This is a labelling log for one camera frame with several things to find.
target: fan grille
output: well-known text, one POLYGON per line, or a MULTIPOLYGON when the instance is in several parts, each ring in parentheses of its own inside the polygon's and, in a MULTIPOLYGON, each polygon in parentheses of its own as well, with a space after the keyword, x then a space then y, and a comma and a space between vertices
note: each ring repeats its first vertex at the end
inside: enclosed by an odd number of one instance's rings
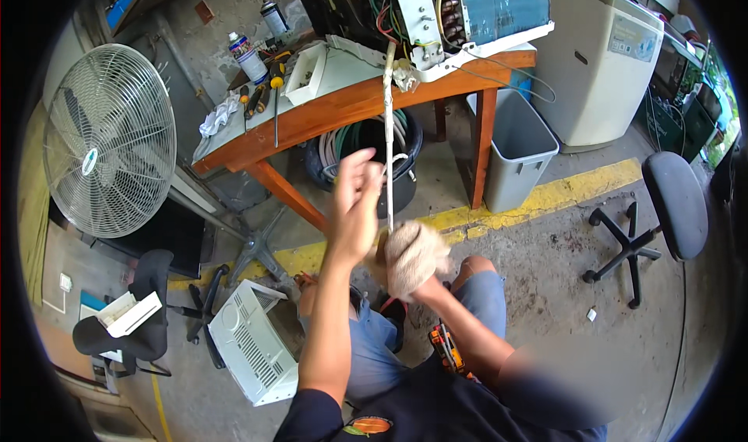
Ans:
POLYGON ((166 86, 136 50, 104 44, 65 75, 44 129, 44 170, 61 212, 81 231, 116 238, 164 202, 176 161, 166 86))

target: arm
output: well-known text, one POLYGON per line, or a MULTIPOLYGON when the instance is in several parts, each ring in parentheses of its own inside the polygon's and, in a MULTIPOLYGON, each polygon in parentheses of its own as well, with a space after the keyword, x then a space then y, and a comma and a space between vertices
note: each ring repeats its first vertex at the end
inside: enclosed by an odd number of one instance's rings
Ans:
POLYGON ((351 374, 348 325, 351 270, 368 253, 377 232, 376 204, 381 164, 369 161, 373 149, 360 150, 340 163, 333 194, 328 248, 319 274, 310 329, 298 365, 298 389, 314 389, 338 405, 351 374))
POLYGON ((416 289, 413 297, 441 317, 454 335, 468 369, 484 383, 494 386, 501 366, 514 348, 483 325, 435 276, 416 289))

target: table leg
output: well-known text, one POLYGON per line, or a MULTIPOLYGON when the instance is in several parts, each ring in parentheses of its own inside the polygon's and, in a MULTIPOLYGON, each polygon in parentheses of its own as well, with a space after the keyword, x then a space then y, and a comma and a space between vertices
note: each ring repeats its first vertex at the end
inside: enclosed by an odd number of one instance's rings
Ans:
POLYGON ((264 159, 257 161, 257 163, 248 165, 245 170, 304 220, 309 221, 318 230, 325 232, 327 228, 325 216, 314 208, 302 194, 299 194, 293 185, 286 181, 284 176, 280 175, 267 161, 264 159))
POLYGON ((480 208, 483 201, 485 173, 489 168, 491 155, 491 138, 494 133, 496 115, 496 93, 498 88, 489 88, 478 92, 478 109, 476 110, 475 141, 473 141, 473 191, 470 206, 473 210, 480 208))
POLYGON ((444 99, 434 100, 434 114, 436 117, 436 141, 446 141, 446 115, 444 113, 444 99))

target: gray trash can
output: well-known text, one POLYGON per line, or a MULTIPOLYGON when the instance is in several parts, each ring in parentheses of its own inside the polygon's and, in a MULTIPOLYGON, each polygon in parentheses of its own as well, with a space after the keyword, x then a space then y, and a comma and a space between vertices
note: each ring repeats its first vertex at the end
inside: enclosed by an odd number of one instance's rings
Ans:
MULTIPOLYGON (((474 138, 476 94, 467 99, 474 138)), ((500 89, 483 192, 489 211, 500 213, 522 205, 558 152, 556 138, 529 102, 516 90, 500 89)))

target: spray can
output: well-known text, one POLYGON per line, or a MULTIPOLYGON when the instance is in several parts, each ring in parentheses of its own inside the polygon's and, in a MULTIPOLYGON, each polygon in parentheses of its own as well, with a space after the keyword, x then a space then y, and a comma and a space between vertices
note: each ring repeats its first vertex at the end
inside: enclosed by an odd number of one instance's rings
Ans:
POLYGON ((259 9, 259 14, 265 18, 265 22, 274 37, 280 38, 281 34, 289 30, 280 7, 273 0, 265 0, 263 6, 259 9))
POLYGON ((236 62, 242 67, 250 80, 259 85, 268 76, 268 68, 257 55, 251 44, 247 41, 247 36, 236 33, 229 34, 229 51, 236 62))

